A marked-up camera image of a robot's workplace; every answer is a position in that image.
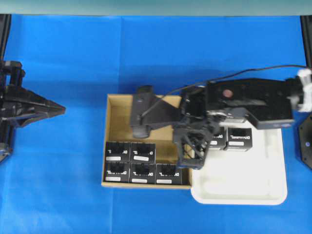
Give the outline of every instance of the robotic arm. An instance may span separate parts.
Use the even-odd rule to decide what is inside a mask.
[[[147,138],[151,130],[172,125],[180,168],[202,168],[208,145],[219,132],[219,123],[227,118],[246,119],[257,129],[276,129],[292,125],[292,110],[312,111],[310,69],[300,70],[298,76],[285,81],[214,80],[205,86],[195,84],[180,90],[181,101],[176,108],[163,100],[165,96],[155,96],[152,86],[140,87],[133,96],[130,119],[134,138]]]

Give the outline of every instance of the black metal frame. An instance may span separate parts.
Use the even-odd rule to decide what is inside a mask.
[[[307,66],[312,67],[312,16],[301,16],[300,19]]]

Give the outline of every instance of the open cardboard box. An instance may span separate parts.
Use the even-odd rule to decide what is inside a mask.
[[[178,107],[180,96],[167,96],[164,99],[171,105]],[[103,171],[102,186],[122,187],[122,188],[163,188],[163,189],[190,189],[191,188],[191,169],[183,169],[182,185],[163,185],[163,184],[134,184],[105,181],[105,145],[107,141],[127,141],[127,142],[150,142],[156,144],[156,163],[176,163],[177,150],[172,142],[173,130],[171,126],[153,130],[147,139],[135,139],[132,137],[130,127],[130,113],[132,105],[132,95],[107,96],[105,141],[103,151]]]

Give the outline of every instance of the black cable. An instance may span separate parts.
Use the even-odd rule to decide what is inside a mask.
[[[199,82],[196,82],[196,83],[193,83],[193,84],[190,84],[190,85],[181,87],[181,88],[174,89],[174,90],[172,90],[172,91],[166,93],[165,95],[163,95],[163,96],[162,96],[159,100],[157,100],[150,108],[148,108],[146,111],[144,111],[144,112],[141,114],[141,121],[142,121],[142,119],[143,119],[152,109],[154,109],[166,96],[168,96],[168,95],[170,95],[170,94],[173,94],[173,93],[175,93],[175,92],[177,92],[177,91],[181,91],[181,90],[183,90],[183,89],[188,89],[188,88],[191,88],[191,87],[193,87],[193,86],[197,86],[197,85],[206,83],[206,82],[208,82],[208,81],[217,81],[217,80],[222,80],[222,79],[227,79],[227,78],[235,77],[235,76],[238,76],[238,75],[240,75],[240,74],[242,74],[242,73],[245,73],[245,72],[264,71],[264,70],[275,69],[275,68],[284,68],[284,67],[297,67],[297,68],[305,68],[305,69],[310,69],[310,70],[312,70],[312,68],[307,67],[307,66],[303,66],[303,65],[286,64],[286,65],[277,65],[277,66],[263,67],[263,68],[251,68],[251,69],[246,69],[246,70],[243,70],[243,71],[240,71],[240,72],[237,72],[237,73],[228,75],[228,76],[218,77],[218,78],[214,78],[214,79],[208,79],[208,80],[199,81]]]

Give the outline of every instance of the blue fabric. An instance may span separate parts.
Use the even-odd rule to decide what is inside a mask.
[[[1,234],[312,232],[312,171],[295,159],[295,128],[283,131],[288,198],[279,206],[201,205],[190,191],[100,185],[107,93],[152,84],[163,94],[242,69],[305,65],[299,17],[15,15],[6,59],[23,63],[25,88],[67,110],[17,130],[0,165]]]

